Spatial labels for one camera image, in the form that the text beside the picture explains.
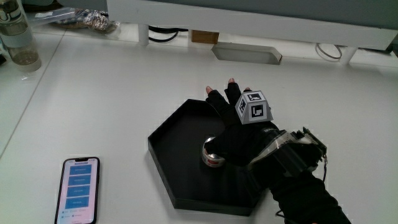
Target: black tray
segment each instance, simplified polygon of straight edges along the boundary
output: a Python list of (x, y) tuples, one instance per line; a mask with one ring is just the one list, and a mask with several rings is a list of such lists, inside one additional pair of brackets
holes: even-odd
[(261, 197), (243, 169), (226, 163), (211, 168), (201, 160), (210, 136), (224, 130), (205, 101), (187, 100), (148, 137), (148, 147), (174, 208), (249, 216)]

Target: black cable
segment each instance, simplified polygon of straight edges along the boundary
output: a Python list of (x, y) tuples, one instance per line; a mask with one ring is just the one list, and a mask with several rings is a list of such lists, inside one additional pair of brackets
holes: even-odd
[(321, 47), (319, 47), (319, 43), (317, 43), (317, 47), (318, 47), (318, 49), (319, 49), (322, 53), (324, 53), (326, 56), (328, 56), (328, 57), (330, 57), (330, 58), (333, 58), (333, 59), (340, 59), (341, 56), (343, 55), (343, 54), (341, 53), (340, 48), (339, 48), (337, 45), (335, 45), (335, 47), (337, 48), (337, 50), (338, 50), (338, 52), (339, 52), (339, 54), (340, 54), (339, 57), (334, 57), (334, 56), (331, 56), (330, 54), (327, 54), (325, 51), (323, 51), (323, 50), (321, 49)]
[(298, 224), (297, 222), (286, 218), (284, 215), (280, 215), (279, 214), (280, 212), (282, 212), (282, 210), (279, 210), (277, 213), (275, 213), (275, 216), (282, 217), (282, 218), (286, 219), (287, 221), (291, 222), (291, 224)]
[(150, 31), (158, 32), (160, 34), (173, 34), (175, 32), (188, 32), (187, 29), (180, 29), (180, 28), (160, 28), (160, 27), (153, 27), (148, 26)]
[(326, 179), (326, 165), (328, 164), (328, 157), (326, 156), (326, 154), (323, 156), (323, 158), (325, 159), (325, 163), (323, 165), (323, 179), (322, 181), (325, 183), (325, 179)]
[(155, 38), (149, 37), (149, 40), (154, 41), (154, 42), (158, 42), (158, 43), (165, 43), (165, 42), (169, 42), (170, 40), (173, 40), (174, 38), (176, 38), (177, 35), (178, 35), (178, 31), (172, 37), (170, 37), (168, 39), (159, 40), (159, 39), (155, 39)]
[(187, 29), (180, 29), (180, 28), (160, 28), (160, 27), (153, 27), (153, 26), (148, 26), (148, 28), (149, 28), (149, 30), (151, 30), (153, 32), (160, 33), (160, 34), (173, 34), (174, 33), (174, 35), (171, 38), (164, 39), (164, 40), (149, 37), (149, 40), (158, 42), (158, 43), (165, 43), (165, 42), (169, 42), (169, 41), (173, 40), (174, 38), (177, 37), (178, 32), (188, 32)]

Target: white table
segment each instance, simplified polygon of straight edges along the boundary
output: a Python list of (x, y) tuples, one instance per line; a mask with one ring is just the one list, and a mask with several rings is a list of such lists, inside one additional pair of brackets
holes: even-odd
[(231, 77), (266, 94), (279, 128), (319, 134), (326, 187), (353, 223), (394, 223), (396, 75), (299, 58), (226, 62), (209, 50), (64, 35), (0, 160), (0, 223), (52, 223), (60, 166), (85, 155), (101, 159), (99, 224), (283, 223), (270, 194), (251, 217), (173, 209), (148, 152), (148, 135), (180, 104), (204, 100), (207, 85), (221, 90)]

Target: black glove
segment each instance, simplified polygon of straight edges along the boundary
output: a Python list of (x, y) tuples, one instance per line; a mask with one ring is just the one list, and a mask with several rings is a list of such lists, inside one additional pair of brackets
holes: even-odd
[(224, 122), (225, 130), (206, 143), (205, 148), (208, 153), (224, 157), (229, 163), (245, 166), (281, 131), (270, 121), (242, 125), (234, 107), (241, 96), (238, 84), (229, 83), (225, 93), (230, 104), (217, 90), (209, 92), (206, 99), (206, 102), (217, 110)]

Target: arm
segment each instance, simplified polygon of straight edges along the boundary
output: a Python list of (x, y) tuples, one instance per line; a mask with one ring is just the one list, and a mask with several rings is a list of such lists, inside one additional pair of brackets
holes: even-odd
[(297, 223), (351, 223), (322, 180), (309, 172), (299, 178), (283, 178), (270, 190), (286, 218)]

